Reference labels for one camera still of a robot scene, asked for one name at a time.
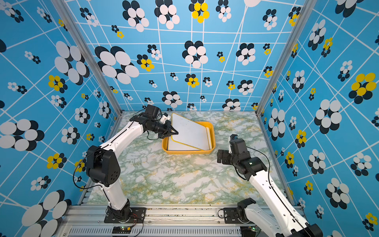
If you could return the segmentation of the yellow framed whiteboard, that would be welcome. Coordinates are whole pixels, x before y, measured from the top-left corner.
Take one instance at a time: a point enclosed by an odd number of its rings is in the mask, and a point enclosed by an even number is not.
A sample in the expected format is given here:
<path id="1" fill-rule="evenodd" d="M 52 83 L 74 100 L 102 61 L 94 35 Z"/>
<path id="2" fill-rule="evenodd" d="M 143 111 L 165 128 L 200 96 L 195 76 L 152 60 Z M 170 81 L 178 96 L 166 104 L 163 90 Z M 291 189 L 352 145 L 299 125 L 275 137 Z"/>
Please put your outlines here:
<path id="1" fill-rule="evenodd" d="M 185 138 L 189 139 L 190 144 L 180 143 L 173 139 L 173 136 L 169 137 L 168 140 L 168 150 L 182 151 L 182 150 L 210 150 L 211 141 L 209 137 L 209 128 L 203 126 L 206 129 L 206 135 L 197 135 L 195 132 L 184 132 L 180 131 L 179 135 L 184 135 Z"/>
<path id="2" fill-rule="evenodd" d="M 208 127 L 178 114 L 172 114 L 171 123 L 178 134 L 169 137 L 169 151 L 208 151 L 212 148 Z"/>

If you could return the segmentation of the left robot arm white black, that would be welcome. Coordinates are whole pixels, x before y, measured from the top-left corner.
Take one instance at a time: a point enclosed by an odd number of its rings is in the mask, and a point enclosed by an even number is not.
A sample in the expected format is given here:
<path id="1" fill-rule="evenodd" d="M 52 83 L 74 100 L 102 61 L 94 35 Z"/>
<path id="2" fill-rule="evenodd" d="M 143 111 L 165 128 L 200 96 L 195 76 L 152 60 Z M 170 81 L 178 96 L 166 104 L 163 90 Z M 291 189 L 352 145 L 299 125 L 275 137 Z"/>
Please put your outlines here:
<path id="1" fill-rule="evenodd" d="M 87 176 L 103 191 L 108 200 L 108 214 L 113 215 L 115 220 L 126 222 L 132 216 L 130 201 L 124 195 L 119 181 L 121 174 L 119 155 L 146 131 L 156 133 L 159 139 L 178 135 L 179 132 L 172 127 L 170 119 L 168 114 L 162 115 L 160 119 L 146 113 L 135 115 L 110 140 L 88 149 Z"/>

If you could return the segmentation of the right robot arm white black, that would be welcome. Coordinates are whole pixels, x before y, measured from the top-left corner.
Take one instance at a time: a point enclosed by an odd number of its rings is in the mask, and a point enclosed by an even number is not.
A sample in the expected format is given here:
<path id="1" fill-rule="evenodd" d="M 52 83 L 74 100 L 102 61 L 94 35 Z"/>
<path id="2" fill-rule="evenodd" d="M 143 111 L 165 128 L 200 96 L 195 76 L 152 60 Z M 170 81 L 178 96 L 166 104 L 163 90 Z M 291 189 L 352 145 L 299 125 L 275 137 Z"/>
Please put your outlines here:
<path id="1" fill-rule="evenodd" d="M 322 237 L 317 224 L 310 224 L 283 195 L 271 179 L 266 166 L 249 152 L 233 154 L 227 150 L 217 152 L 217 162 L 240 167 L 245 179 L 259 192 L 271 215 L 252 198 L 237 203 L 237 208 L 224 208 L 226 224 L 254 223 L 269 237 Z"/>

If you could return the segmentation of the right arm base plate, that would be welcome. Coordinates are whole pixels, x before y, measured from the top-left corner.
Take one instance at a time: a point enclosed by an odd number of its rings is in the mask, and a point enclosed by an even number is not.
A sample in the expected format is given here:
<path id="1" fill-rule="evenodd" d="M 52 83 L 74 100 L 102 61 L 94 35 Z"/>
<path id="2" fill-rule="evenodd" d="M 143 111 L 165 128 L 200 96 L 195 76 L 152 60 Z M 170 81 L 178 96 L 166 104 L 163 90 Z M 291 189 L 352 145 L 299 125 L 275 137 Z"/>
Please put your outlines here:
<path id="1" fill-rule="evenodd" d="M 252 224 L 262 218 L 256 211 L 242 207 L 224 207 L 223 216 L 226 224 Z"/>

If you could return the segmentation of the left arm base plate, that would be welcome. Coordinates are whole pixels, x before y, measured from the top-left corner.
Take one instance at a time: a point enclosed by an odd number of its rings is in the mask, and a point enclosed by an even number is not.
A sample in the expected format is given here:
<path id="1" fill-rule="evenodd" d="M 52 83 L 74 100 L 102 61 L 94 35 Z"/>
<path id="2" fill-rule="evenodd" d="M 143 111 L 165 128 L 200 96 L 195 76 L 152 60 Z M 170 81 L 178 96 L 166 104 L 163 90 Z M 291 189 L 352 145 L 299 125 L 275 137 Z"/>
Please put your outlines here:
<path id="1" fill-rule="evenodd" d="M 105 223 L 143 223 L 147 209 L 144 207 L 127 207 L 123 210 L 114 210 L 109 206 L 106 209 Z"/>

